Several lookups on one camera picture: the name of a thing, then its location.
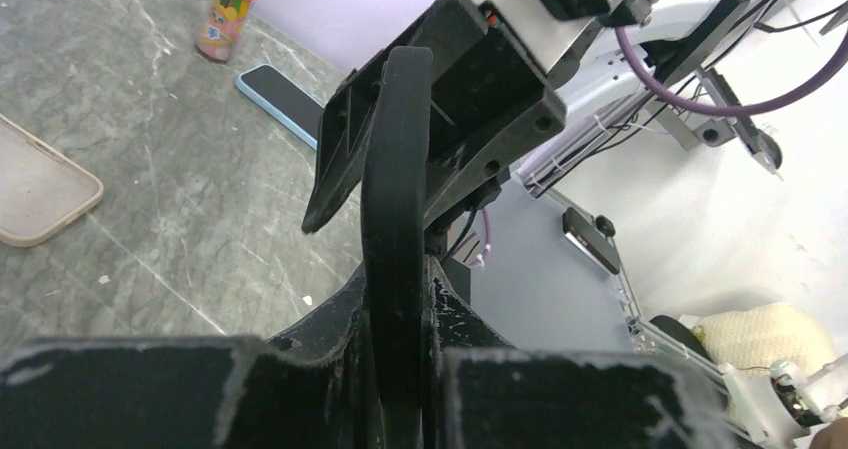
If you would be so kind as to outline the aluminium frame rail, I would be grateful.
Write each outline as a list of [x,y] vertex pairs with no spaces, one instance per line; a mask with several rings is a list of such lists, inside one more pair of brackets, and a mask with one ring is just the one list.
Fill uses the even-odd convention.
[[610,292],[619,301],[636,352],[670,356],[710,380],[727,404],[724,415],[738,448],[794,448],[813,429],[847,418],[845,354],[809,375],[785,359],[746,366],[718,364],[703,346],[707,336],[697,321],[668,318],[656,325],[643,314],[622,265],[611,272],[585,238],[569,232],[565,237],[611,283]]

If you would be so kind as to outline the cream padded object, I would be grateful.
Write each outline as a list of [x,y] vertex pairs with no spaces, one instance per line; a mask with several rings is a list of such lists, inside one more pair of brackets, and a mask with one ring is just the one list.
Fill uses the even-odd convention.
[[787,303],[699,317],[692,332],[716,365],[730,364],[764,374],[778,361],[806,375],[835,361],[832,336],[813,316]]

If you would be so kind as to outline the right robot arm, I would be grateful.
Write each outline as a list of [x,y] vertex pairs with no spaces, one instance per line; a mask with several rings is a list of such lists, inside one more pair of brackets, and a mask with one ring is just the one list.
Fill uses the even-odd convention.
[[656,0],[434,0],[394,41],[337,87],[319,121],[316,174],[301,228],[327,224],[361,181],[388,78],[411,74],[392,98],[393,128],[413,124],[424,151],[401,156],[389,185],[411,185],[425,227],[495,198],[500,175],[574,117],[555,90],[574,80],[604,34],[664,88],[691,73],[749,15],[748,0],[713,0],[685,16],[681,36],[640,37]]

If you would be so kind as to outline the pink capped small bottle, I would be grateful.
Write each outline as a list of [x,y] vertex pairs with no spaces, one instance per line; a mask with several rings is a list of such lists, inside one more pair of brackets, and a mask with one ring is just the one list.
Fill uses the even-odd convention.
[[195,38],[198,51],[215,62],[231,60],[254,1],[211,0]]

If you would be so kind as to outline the black box on rail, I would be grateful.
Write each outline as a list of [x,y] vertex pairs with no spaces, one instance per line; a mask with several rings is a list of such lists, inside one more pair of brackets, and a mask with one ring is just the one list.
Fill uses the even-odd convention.
[[562,214],[562,230],[565,237],[597,265],[612,275],[620,274],[621,260],[617,249],[578,210],[570,207]]

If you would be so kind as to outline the beige phone case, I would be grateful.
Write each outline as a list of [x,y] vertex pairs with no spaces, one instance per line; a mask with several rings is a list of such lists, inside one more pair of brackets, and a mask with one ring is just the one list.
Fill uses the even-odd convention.
[[99,178],[1,117],[1,242],[36,246],[91,210],[103,197]]

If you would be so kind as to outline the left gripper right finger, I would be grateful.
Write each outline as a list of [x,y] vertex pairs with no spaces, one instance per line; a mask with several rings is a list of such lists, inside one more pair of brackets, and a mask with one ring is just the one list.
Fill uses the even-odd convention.
[[428,258],[427,448],[728,448],[719,396],[684,362],[514,347]]

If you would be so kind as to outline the phone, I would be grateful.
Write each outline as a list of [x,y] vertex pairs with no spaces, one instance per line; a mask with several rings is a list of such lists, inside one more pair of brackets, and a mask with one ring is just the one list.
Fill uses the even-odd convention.
[[280,70],[261,64],[236,77],[237,89],[311,149],[317,150],[323,105]]
[[361,186],[361,232],[384,445],[422,439],[423,205],[432,53],[392,49],[371,121]]

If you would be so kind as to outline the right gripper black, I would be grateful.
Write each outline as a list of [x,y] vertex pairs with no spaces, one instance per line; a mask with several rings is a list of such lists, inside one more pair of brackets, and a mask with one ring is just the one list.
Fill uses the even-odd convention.
[[[477,205],[475,191],[561,131],[564,103],[492,3],[434,0],[382,55],[398,47],[431,53],[425,226]],[[352,71],[323,109],[306,234],[333,219],[362,178],[384,68],[376,61]]]

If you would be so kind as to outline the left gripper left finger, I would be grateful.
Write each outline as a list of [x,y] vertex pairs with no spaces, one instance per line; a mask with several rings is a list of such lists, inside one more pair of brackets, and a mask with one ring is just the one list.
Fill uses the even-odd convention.
[[354,448],[364,274],[277,336],[40,338],[1,361],[5,448]]

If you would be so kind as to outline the phone in blue case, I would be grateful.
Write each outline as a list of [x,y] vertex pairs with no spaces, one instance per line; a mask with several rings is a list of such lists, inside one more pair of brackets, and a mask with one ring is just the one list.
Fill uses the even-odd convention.
[[261,64],[236,77],[237,89],[311,149],[317,150],[323,105],[280,70]]

